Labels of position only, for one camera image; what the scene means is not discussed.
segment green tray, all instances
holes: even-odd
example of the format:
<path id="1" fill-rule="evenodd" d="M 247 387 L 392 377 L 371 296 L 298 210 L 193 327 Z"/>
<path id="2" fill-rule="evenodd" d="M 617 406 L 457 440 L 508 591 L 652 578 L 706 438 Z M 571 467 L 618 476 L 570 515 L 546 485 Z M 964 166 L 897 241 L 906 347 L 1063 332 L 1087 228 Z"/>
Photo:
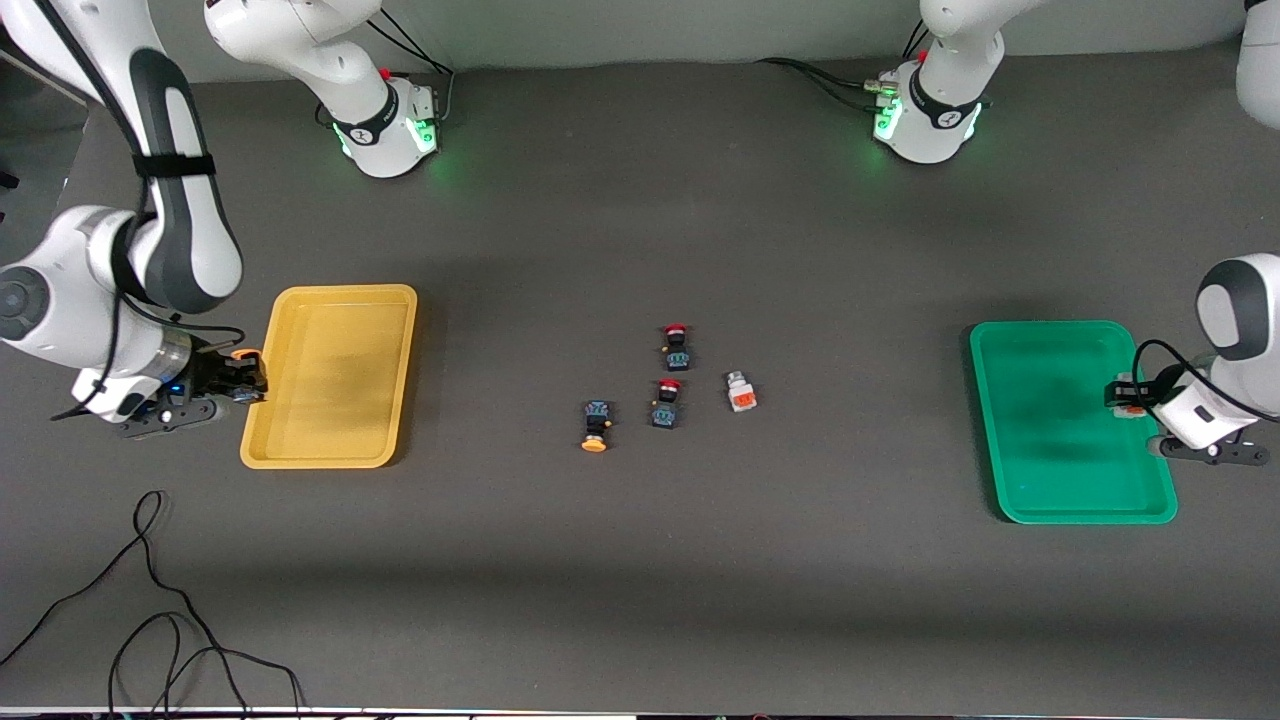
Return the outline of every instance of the green tray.
<path id="1" fill-rule="evenodd" d="M 982 323 L 969 334 L 996 498 L 1028 524 L 1160 524 L 1178 512 L 1151 418 L 1121 419 L 1102 389 L 1133 365 L 1106 320 Z"/>

